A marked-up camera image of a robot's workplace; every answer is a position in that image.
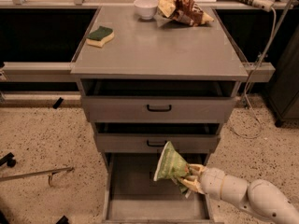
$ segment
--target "black drawer handle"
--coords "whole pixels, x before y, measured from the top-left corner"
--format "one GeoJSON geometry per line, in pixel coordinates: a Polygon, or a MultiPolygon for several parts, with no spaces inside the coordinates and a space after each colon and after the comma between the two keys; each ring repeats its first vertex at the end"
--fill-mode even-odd
{"type": "Polygon", "coordinates": [[[148,147],[164,147],[166,143],[167,143],[167,140],[165,140],[165,141],[149,141],[149,140],[147,140],[148,147]]]}
{"type": "Polygon", "coordinates": [[[172,106],[171,105],[168,105],[168,108],[153,108],[153,107],[150,107],[150,105],[147,105],[147,109],[149,112],[169,112],[171,111],[172,109],[172,106]]]}

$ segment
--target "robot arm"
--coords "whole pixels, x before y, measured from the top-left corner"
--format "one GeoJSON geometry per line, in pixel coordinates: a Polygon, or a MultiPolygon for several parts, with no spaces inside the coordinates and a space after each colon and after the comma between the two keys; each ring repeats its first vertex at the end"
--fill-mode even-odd
{"type": "Polygon", "coordinates": [[[190,164],[190,167],[193,175],[179,180],[189,189],[230,203],[261,221],[299,224],[299,212],[270,182],[258,179],[249,183],[217,168],[199,164],[190,164]]]}

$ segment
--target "gray countertop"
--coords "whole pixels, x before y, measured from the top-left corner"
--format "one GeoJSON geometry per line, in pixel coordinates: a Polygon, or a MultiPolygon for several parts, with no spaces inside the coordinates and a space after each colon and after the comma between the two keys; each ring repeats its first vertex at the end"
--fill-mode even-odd
{"type": "Polygon", "coordinates": [[[245,81],[248,74],[213,10],[203,10],[215,20],[189,27],[159,15],[143,21],[133,5],[103,6],[91,31],[102,25],[115,37],[101,49],[85,43],[72,74],[245,81]]]}

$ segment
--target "speckled floor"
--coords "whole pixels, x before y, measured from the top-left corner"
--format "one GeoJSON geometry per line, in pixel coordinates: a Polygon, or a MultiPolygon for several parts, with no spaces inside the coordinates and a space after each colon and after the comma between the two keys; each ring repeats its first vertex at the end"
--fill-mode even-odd
{"type": "MultiPolygon", "coordinates": [[[[299,122],[274,125],[275,118],[258,95],[250,97],[263,124],[237,105],[223,127],[221,142],[208,166],[252,181],[263,178],[279,187],[299,209],[299,122]]],[[[48,185],[46,175],[0,183],[0,210],[11,224],[51,224],[63,215],[71,224],[100,223],[107,171],[93,142],[93,130],[80,107],[0,107],[0,156],[12,152],[14,168],[0,167],[0,177],[75,167],[60,173],[48,185]]],[[[215,221],[234,224],[263,223],[230,204],[212,201],[215,221]]]]}

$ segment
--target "white bowl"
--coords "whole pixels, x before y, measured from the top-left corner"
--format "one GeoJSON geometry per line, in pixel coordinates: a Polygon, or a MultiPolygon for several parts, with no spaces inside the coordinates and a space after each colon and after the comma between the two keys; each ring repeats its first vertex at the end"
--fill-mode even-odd
{"type": "Polygon", "coordinates": [[[135,13],[144,20],[150,20],[157,12],[158,0],[135,0],[135,13]]]}

